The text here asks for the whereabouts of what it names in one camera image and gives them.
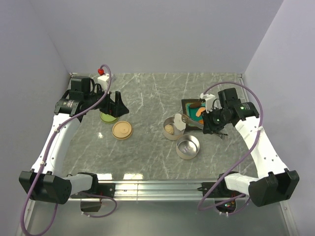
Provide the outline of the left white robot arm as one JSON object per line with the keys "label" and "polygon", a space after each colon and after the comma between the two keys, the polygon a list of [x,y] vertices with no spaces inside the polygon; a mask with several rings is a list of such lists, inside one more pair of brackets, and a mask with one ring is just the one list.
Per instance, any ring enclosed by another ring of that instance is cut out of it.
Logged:
{"label": "left white robot arm", "polygon": [[119,118],[129,113],[121,93],[111,99],[109,90],[112,74],[104,74],[94,81],[86,76],[73,76],[70,88],[56,103],[51,131],[38,159],[30,171],[22,171],[19,182],[29,199],[63,205],[73,194],[83,192],[93,198],[99,193],[96,174],[80,172],[62,177],[62,168],[70,141],[90,110]]}

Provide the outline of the steel lunch tin near tray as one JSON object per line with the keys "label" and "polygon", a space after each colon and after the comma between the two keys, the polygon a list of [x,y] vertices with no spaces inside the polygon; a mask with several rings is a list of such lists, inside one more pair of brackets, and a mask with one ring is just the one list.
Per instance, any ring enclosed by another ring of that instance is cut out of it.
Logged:
{"label": "steel lunch tin near tray", "polygon": [[174,123],[174,117],[167,118],[163,123],[164,136],[172,141],[178,140],[184,134],[184,129],[179,130]]}

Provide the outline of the green round lid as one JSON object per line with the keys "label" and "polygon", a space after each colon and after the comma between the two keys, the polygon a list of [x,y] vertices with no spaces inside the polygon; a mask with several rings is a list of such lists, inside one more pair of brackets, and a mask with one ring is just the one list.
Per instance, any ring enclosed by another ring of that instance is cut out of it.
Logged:
{"label": "green round lid", "polygon": [[115,118],[111,115],[100,112],[100,119],[106,124],[112,124],[119,120],[119,118]]}

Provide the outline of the beige round bun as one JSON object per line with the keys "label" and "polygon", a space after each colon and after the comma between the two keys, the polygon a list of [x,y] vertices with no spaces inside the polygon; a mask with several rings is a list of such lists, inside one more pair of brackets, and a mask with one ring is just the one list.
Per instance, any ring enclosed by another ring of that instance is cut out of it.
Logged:
{"label": "beige round bun", "polygon": [[174,128],[171,124],[168,124],[164,127],[164,130],[166,133],[173,135],[174,134]]}

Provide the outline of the white egg piece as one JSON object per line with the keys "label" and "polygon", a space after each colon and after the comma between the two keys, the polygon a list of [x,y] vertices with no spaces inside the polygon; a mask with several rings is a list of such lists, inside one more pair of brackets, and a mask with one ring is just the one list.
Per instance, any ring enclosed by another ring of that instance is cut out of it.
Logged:
{"label": "white egg piece", "polygon": [[182,114],[175,114],[174,116],[174,124],[175,127],[180,130],[183,131],[186,128],[186,123],[182,120]]}

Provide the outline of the metal tongs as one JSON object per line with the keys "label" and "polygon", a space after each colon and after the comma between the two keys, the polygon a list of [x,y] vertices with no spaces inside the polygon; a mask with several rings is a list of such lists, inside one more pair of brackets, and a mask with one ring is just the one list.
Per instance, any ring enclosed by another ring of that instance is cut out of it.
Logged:
{"label": "metal tongs", "polygon": [[[182,121],[186,124],[194,125],[201,130],[203,130],[203,128],[204,128],[203,124],[200,124],[200,123],[192,120],[188,115],[185,115],[185,114],[182,114]],[[229,137],[228,134],[224,134],[222,132],[217,132],[217,133],[216,132],[210,132],[210,134],[216,135],[217,137],[221,138],[224,141],[227,141],[228,137]]]}

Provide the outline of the steel lunch tin front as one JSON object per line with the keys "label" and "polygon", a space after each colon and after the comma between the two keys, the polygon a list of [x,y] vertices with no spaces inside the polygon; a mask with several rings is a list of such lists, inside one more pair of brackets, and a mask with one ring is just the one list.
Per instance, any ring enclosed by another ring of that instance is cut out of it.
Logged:
{"label": "steel lunch tin front", "polygon": [[200,151],[200,142],[193,135],[183,135],[176,143],[176,153],[184,160],[194,159]]}

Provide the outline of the tan round lid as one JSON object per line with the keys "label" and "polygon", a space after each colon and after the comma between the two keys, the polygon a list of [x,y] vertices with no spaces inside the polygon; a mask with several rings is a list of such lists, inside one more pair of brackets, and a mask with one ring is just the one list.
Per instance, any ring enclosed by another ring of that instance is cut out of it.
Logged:
{"label": "tan round lid", "polygon": [[119,121],[112,127],[112,134],[118,140],[125,140],[133,133],[132,125],[127,121]]}

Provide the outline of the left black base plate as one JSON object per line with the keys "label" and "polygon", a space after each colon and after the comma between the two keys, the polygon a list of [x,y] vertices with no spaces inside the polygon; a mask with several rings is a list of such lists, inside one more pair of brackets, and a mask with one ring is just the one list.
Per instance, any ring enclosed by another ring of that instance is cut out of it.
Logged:
{"label": "left black base plate", "polygon": [[99,196],[114,198],[115,188],[115,183],[99,183],[96,187],[95,194]]}

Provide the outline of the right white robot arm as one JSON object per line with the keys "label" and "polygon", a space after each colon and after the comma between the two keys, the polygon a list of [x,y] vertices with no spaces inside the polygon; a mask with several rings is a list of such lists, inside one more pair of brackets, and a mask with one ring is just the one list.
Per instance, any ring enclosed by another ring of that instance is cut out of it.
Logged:
{"label": "right white robot arm", "polygon": [[256,109],[251,102],[241,102],[235,88],[219,91],[218,100],[220,108],[202,112],[203,133],[218,134],[225,125],[232,124],[249,149],[245,156],[252,157],[257,177],[245,176],[230,168],[205,196],[217,187],[224,197],[234,191],[247,195],[257,207],[290,199],[300,177],[295,170],[288,169],[272,146],[262,127],[262,109]]}

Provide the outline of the dark brown sausage piece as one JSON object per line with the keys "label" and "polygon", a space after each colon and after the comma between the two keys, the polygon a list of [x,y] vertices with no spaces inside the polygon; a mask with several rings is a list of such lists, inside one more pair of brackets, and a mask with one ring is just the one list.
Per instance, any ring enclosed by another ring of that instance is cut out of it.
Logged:
{"label": "dark brown sausage piece", "polygon": [[199,107],[201,107],[202,106],[202,102],[195,102],[195,103],[192,103],[192,104],[190,104],[190,108],[191,109],[195,109],[195,108],[199,108]]}

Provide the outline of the orange salmon piece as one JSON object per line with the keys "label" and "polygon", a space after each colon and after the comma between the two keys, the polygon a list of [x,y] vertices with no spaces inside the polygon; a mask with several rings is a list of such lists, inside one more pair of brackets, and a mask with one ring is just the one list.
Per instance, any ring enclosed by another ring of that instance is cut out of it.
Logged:
{"label": "orange salmon piece", "polygon": [[204,112],[206,110],[206,108],[205,107],[200,107],[198,110],[197,110],[197,112],[196,112],[196,116],[197,117],[200,117],[201,116],[201,114],[202,114],[202,112]]}

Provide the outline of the black teal square tray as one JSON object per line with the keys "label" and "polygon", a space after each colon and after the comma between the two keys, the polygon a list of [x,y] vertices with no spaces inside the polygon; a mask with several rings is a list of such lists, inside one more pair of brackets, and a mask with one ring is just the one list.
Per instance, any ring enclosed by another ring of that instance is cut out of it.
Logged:
{"label": "black teal square tray", "polygon": [[[215,107],[215,105],[217,105],[217,98],[215,99],[215,101],[213,102],[213,109],[218,109],[217,107]],[[200,99],[182,99],[181,103],[182,103],[182,109],[183,109],[183,114],[188,115],[192,120],[196,121],[199,123],[199,120],[203,120],[202,116],[197,117],[195,114],[197,112],[197,110],[200,108],[195,108],[195,109],[191,109],[189,106],[192,103],[195,102],[202,102]],[[187,124],[186,126],[186,131],[202,131],[201,129],[197,128],[194,125],[191,124]]]}

